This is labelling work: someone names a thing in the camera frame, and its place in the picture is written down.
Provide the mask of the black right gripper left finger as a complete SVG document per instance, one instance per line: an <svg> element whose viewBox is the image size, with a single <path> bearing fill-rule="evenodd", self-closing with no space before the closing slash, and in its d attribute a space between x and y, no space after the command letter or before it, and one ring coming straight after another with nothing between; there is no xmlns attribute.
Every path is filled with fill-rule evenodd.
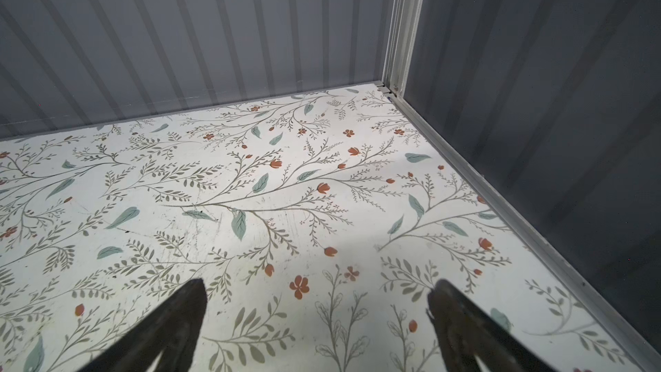
<svg viewBox="0 0 661 372"><path fill-rule="evenodd" d="M187 281L81 370L190 370L207 306L208 295L203 280Z"/></svg>

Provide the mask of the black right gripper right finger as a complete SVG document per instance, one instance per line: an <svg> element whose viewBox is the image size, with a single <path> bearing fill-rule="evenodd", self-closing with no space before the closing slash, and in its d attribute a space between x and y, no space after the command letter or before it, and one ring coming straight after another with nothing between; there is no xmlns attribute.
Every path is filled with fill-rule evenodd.
<svg viewBox="0 0 661 372"><path fill-rule="evenodd" d="M427 295L432 323L447 371L552 371L446 279Z"/></svg>

